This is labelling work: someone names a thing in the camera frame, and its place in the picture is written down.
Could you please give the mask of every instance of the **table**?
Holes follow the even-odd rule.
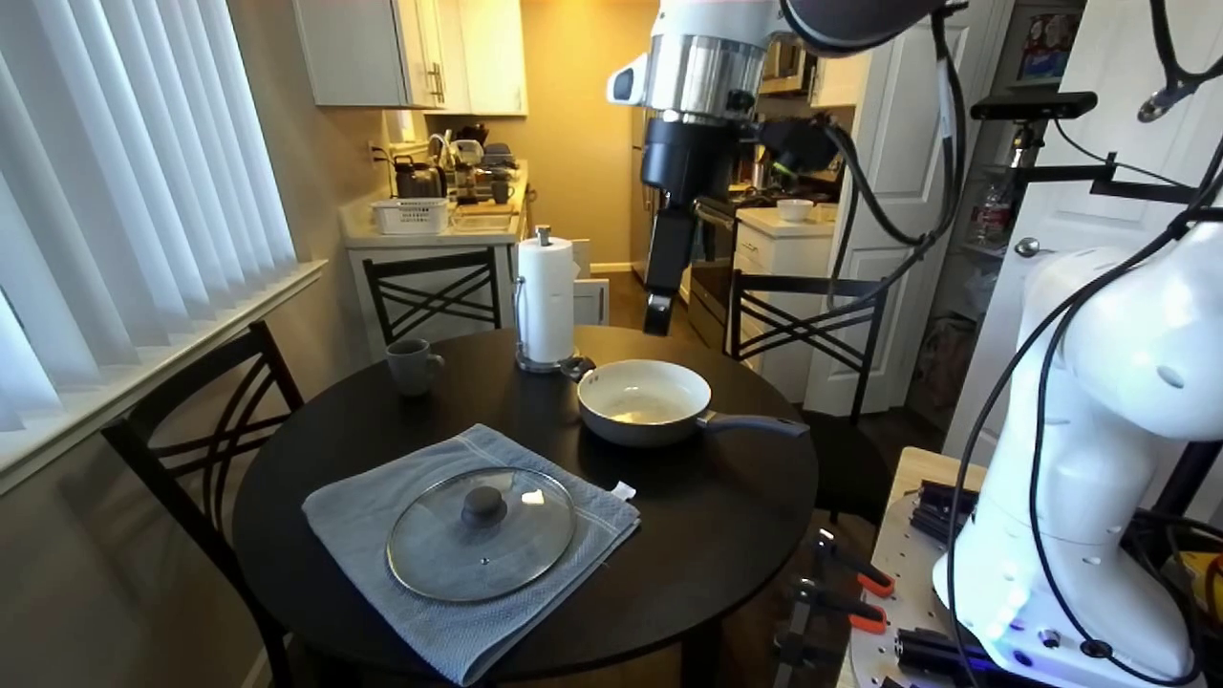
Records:
[[[851,630],[843,644],[843,665],[837,688],[857,685],[885,685],[899,681],[904,688],[949,688],[953,681],[939,675],[915,675],[899,665],[894,639],[902,627],[927,627],[944,630],[944,604],[933,592],[933,560],[944,554],[939,544],[910,526],[916,509],[920,481],[954,486],[959,460],[904,448],[885,494],[885,511],[878,521],[870,564],[894,577],[894,597],[866,597],[874,609],[885,613],[885,636]],[[966,467],[966,488],[977,488],[985,471],[977,462]]]
[[[515,370],[511,332],[437,353],[447,368],[431,396],[399,396],[375,363],[312,396],[255,455],[234,503],[234,549],[255,601],[335,660],[420,674],[418,652],[312,537],[303,500],[318,486],[488,425],[591,486],[636,486],[643,509],[643,526],[503,652],[492,681],[591,667],[684,639],[684,685],[712,685],[720,618],[769,585],[805,530],[817,475],[810,435],[702,427],[680,448],[625,452],[583,432],[572,382]],[[712,382],[720,413],[800,418],[764,378],[701,342],[578,330],[578,353],[595,363],[674,358]]]

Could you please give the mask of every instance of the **window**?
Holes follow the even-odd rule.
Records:
[[[294,275],[227,0],[3,5],[0,475]]]

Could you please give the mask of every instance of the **gray placemat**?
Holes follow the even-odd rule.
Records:
[[[390,577],[381,559],[387,535],[413,494],[475,467],[522,467],[567,481],[578,503],[572,544],[548,577],[511,597],[484,604],[420,601]],[[303,511],[372,609],[456,685],[484,675],[488,665],[591,577],[643,521],[636,503],[617,500],[606,488],[587,486],[484,425],[321,486],[306,498]]]

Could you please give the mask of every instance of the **glass pot lid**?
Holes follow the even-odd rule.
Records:
[[[418,494],[387,537],[390,577],[445,604],[479,604],[538,582],[572,537],[571,488],[536,471],[468,471]]]

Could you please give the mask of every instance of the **wall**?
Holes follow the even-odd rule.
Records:
[[[303,256],[331,271],[271,325],[306,393],[363,363],[335,202],[368,192],[380,114],[311,108],[290,0],[231,0]],[[255,630],[231,585],[101,443],[0,498],[0,685],[231,688]]]
[[[606,77],[651,44],[657,0],[522,0],[527,120],[488,120],[488,140],[530,160],[536,220],[591,237],[591,263],[625,267],[629,112]]]

